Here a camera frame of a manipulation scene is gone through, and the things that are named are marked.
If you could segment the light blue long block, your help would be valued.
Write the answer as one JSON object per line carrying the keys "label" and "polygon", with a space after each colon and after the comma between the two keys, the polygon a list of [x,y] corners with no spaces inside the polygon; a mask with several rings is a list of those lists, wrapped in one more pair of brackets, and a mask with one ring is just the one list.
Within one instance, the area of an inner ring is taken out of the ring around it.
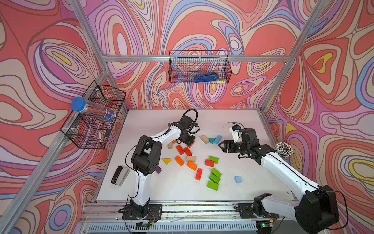
{"label": "light blue long block", "polygon": [[221,140],[222,140],[222,136],[221,136],[221,135],[218,135],[218,136],[215,138],[214,143],[215,143],[215,144],[219,144],[219,143],[221,142]]}

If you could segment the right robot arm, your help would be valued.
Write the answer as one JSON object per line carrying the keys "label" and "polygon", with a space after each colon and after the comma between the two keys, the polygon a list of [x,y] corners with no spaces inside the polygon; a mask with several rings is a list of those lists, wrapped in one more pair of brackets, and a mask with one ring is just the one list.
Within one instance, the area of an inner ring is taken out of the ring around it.
{"label": "right robot arm", "polygon": [[280,154],[267,144],[260,144],[253,128],[230,128],[232,140],[223,140],[218,146],[225,153],[238,154],[240,159],[254,160],[275,175],[296,197],[279,199],[271,193],[254,198],[250,207],[253,216],[263,218],[277,214],[296,221],[307,233],[317,234],[340,220],[337,191],[321,186],[291,167]]}

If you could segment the green block top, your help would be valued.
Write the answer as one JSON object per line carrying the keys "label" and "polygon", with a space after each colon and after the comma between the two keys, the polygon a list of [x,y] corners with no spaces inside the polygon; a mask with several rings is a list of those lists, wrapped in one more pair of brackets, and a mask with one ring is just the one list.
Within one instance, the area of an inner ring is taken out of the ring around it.
{"label": "green block top", "polygon": [[209,160],[213,161],[215,164],[218,164],[218,162],[219,162],[219,158],[214,157],[214,156],[209,156]]}

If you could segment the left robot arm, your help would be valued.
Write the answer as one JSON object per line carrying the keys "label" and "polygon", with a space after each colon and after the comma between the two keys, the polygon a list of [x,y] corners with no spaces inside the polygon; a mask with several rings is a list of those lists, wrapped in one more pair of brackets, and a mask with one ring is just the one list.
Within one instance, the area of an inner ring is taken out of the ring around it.
{"label": "left robot arm", "polygon": [[157,204],[154,211],[150,200],[152,174],[159,166],[162,147],[174,140],[187,146],[193,145],[194,135],[200,131],[197,120],[197,110],[188,109],[179,121],[169,123],[166,130],[153,136],[141,136],[138,143],[131,149],[133,151],[132,170],[136,175],[135,194],[132,197],[128,196],[130,201],[119,210],[123,214],[124,221],[151,219],[152,217],[158,220],[161,217],[162,204]]}

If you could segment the red block small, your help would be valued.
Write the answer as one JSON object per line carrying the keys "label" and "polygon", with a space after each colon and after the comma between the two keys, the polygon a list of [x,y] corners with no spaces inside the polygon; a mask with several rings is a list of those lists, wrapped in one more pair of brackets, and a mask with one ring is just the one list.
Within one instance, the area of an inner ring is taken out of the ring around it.
{"label": "red block small", "polygon": [[215,162],[211,160],[205,160],[205,166],[214,167]]}

